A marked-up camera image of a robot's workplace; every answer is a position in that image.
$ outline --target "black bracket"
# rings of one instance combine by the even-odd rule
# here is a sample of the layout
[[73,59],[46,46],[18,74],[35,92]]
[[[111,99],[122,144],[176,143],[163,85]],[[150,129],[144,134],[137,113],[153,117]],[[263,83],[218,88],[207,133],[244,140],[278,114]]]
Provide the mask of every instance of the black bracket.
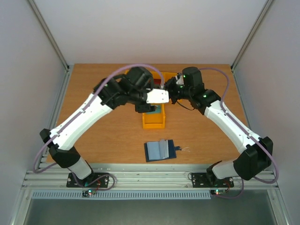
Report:
[[188,178],[192,181],[193,188],[228,188],[228,185],[231,188],[234,187],[232,177],[217,180],[213,186],[210,185],[205,172],[191,172]]
[[[269,137],[260,138],[259,143],[272,155],[273,141]],[[268,168],[272,163],[266,153],[257,145],[248,145],[247,149],[233,162],[236,173],[244,180],[250,180],[255,175]]]
[[[90,180],[95,180],[97,177],[100,177],[100,176],[103,176],[103,175],[106,175],[106,174],[109,174],[109,173],[107,173],[107,172],[94,172],[94,176]],[[99,188],[107,188],[108,187],[108,182],[109,182],[109,176],[102,177],[102,178],[99,179],[99,181],[100,181],[100,185],[96,181],[93,184],[89,185],[87,188],[97,188],[98,185],[99,185]],[[79,188],[79,186],[78,186],[77,182],[75,181],[72,173],[69,173],[69,175],[67,177],[67,187],[68,188]]]

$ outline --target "blue object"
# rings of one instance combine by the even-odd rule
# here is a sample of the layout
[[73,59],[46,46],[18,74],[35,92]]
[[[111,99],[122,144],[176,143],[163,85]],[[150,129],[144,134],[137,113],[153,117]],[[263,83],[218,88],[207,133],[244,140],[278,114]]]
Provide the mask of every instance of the blue object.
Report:
[[174,146],[173,140],[168,141],[168,157],[162,158],[159,142],[144,143],[146,162],[161,161],[165,159],[176,158],[176,151],[180,150],[179,146]]
[[146,112],[146,114],[156,114],[156,113],[161,113],[161,105],[155,105],[156,110],[154,112]]

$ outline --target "ventilation grille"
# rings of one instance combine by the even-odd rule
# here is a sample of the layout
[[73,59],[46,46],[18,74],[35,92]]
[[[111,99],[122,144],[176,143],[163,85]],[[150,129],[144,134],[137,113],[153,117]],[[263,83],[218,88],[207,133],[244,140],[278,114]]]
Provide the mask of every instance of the ventilation grille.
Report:
[[98,200],[131,200],[131,199],[210,199],[209,191],[98,191],[95,195],[83,197],[78,190],[37,190],[33,199],[98,199]]

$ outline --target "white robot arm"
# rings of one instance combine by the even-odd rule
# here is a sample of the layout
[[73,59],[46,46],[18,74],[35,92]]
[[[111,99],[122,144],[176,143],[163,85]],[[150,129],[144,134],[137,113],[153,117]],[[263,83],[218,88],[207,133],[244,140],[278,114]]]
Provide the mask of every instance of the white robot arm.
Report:
[[135,110],[143,113],[155,110],[155,107],[150,104],[169,102],[168,91],[155,89],[152,74],[142,67],[132,68],[127,75],[121,76],[119,82],[116,81],[118,78],[109,81],[88,107],[86,106],[95,92],[91,93],[86,101],[62,124],[52,130],[43,129],[40,132],[44,142],[56,136],[48,145],[52,158],[60,167],[72,171],[79,180],[86,179],[93,171],[77,152],[74,144],[96,121],[117,106],[126,103],[134,104]]
[[245,126],[224,103],[221,105],[221,97],[213,90],[204,88],[198,68],[185,68],[182,74],[168,80],[165,88],[169,91],[173,104],[179,99],[189,100],[195,109],[218,125],[240,153],[237,159],[220,161],[207,169],[206,176],[211,185],[227,177],[240,176],[249,180],[271,165],[270,158],[256,142],[272,154],[272,140],[269,137],[261,138]]

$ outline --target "metal floor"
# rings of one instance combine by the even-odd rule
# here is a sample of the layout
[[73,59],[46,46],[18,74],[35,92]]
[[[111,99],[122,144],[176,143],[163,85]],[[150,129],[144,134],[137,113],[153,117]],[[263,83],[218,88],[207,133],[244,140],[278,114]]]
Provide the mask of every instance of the metal floor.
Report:
[[267,190],[251,190],[235,200],[33,199],[24,224],[271,225],[276,222]]

